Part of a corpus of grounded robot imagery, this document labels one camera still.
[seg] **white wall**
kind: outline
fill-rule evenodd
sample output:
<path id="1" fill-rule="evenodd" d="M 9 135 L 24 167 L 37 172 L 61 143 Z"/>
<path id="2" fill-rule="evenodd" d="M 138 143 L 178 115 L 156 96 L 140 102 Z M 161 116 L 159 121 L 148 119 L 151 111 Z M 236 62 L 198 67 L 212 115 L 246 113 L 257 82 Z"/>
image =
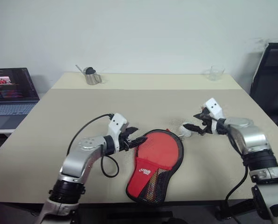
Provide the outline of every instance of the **white wall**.
<path id="1" fill-rule="evenodd" d="M 278 42 L 278 0 L 0 0 L 0 68 L 39 92 L 64 71 L 201 73 L 223 65 L 249 90 Z"/>

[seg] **black cable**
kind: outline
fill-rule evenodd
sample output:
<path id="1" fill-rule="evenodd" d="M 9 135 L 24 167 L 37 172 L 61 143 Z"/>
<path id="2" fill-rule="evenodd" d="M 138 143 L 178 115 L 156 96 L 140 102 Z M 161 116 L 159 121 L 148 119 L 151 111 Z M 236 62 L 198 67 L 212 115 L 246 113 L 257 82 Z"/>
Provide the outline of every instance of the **black cable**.
<path id="1" fill-rule="evenodd" d="M 230 141 L 230 144 L 232 145 L 232 147 L 235 149 L 235 151 L 240 155 L 242 156 L 242 153 L 240 152 L 240 150 L 238 149 L 237 147 L 237 144 L 236 142 L 234 141 L 234 138 L 233 136 L 231 135 L 231 133 L 228 131 L 228 139 Z M 231 191 L 226 195 L 225 197 L 225 204 L 227 206 L 227 209 L 229 210 L 231 216 L 233 217 L 233 219 L 238 223 L 238 224 L 241 224 L 241 222 L 237 219 L 237 217 L 235 215 L 233 215 L 231 209 L 229 208 L 229 204 L 228 204 L 228 199 L 229 197 L 232 195 L 233 192 L 235 192 L 236 189 L 238 189 L 244 182 L 245 180 L 247 179 L 247 176 L 248 176 L 248 166 L 245 166 L 245 174 L 243 176 L 243 178 L 241 179 L 241 181 L 233 188 L 231 189 Z"/>
<path id="2" fill-rule="evenodd" d="M 233 188 L 231 189 L 231 191 L 226 195 L 225 197 L 225 203 L 226 203 L 226 206 L 227 208 L 229 209 L 229 212 L 231 214 L 231 216 L 233 217 L 233 219 L 238 223 L 240 224 L 241 222 L 237 219 L 237 217 L 235 217 L 231 211 L 231 209 L 229 208 L 229 205 L 228 205 L 228 199 L 229 197 L 232 195 L 233 192 L 235 192 L 236 189 L 238 189 L 244 182 L 245 180 L 247 179 L 247 176 L 248 176 L 248 167 L 245 166 L 245 174 L 243 176 L 243 178 L 241 179 L 241 181 Z"/>
<path id="3" fill-rule="evenodd" d="M 104 157 L 108 157 L 109 159 L 111 159 L 111 160 L 115 163 L 115 165 L 116 165 L 116 167 L 117 167 L 117 172 L 116 172 L 116 174 L 114 174 L 114 175 L 106 174 L 106 172 L 105 172 L 105 170 L 104 170 L 104 167 L 103 167 Z M 113 177 L 116 177 L 116 176 L 118 175 L 118 173 L 119 173 L 119 165 L 118 165 L 118 163 L 116 162 L 116 160 L 113 159 L 111 156 L 109 156 L 109 155 L 103 155 L 103 156 L 102 156 L 102 159 L 101 159 L 101 170 L 102 170 L 102 173 L 103 173 L 106 177 L 113 178 Z"/>
<path id="4" fill-rule="evenodd" d="M 80 133 L 81 131 L 83 131 L 84 128 L 87 127 L 87 125 L 91 124 L 92 122 L 94 122 L 94 121 L 96 121 L 96 120 L 98 120 L 98 119 L 100 119 L 100 118 L 102 118 L 102 117 L 106 117 L 106 116 L 108 116 L 108 117 L 110 117 L 110 119 L 112 119 L 113 114 L 112 114 L 112 113 L 103 114 L 103 115 L 101 115 L 101 116 L 98 116 L 98 117 L 92 119 L 92 120 L 89 121 L 88 123 L 86 123 L 86 124 L 75 134 L 75 136 L 73 137 L 73 139 L 70 141 L 69 147 L 68 147 L 68 151 L 67 151 L 66 155 L 68 155 L 68 154 L 70 153 L 70 148 L 71 148 L 71 146 L 72 146 L 72 144 L 73 144 L 75 138 L 79 135 L 79 133 Z"/>

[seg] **mesh pocket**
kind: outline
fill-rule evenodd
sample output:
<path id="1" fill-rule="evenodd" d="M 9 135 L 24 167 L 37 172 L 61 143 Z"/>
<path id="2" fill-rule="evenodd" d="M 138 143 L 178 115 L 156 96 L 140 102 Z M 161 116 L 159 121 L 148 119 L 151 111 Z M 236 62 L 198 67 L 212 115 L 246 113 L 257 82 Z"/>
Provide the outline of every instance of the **mesh pocket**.
<path id="1" fill-rule="evenodd" d="M 165 180 L 168 174 L 168 170 L 157 169 L 153 174 L 147 185 L 143 188 L 139 197 L 149 203 L 160 203 L 165 200 L 166 187 Z"/>

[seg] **clear plastic cup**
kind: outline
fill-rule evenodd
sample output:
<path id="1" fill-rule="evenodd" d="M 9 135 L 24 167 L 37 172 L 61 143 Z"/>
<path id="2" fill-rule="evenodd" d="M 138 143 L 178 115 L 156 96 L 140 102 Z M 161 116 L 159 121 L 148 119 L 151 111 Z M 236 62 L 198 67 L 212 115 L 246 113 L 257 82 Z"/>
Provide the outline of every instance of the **clear plastic cup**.
<path id="1" fill-rule="evenodd" d="M 211 81 L 217 81 L 217 80 L 221 79 L 224 71 L 225 71 L 224 67 L 213 65 L 209 70 L 208 79 Z"/>

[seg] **printed logo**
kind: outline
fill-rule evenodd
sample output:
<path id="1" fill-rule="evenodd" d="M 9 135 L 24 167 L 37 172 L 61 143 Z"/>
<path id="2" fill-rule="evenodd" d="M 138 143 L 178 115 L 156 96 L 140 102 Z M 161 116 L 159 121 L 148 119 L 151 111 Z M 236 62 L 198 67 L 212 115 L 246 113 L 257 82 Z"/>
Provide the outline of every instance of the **printed logo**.
<path id="1" fill-rule="evenodd" d="M 143 172 L 143 174 L 149 175 L 151 171 L 148 169 L 140 169 L 139 172 Z"/>

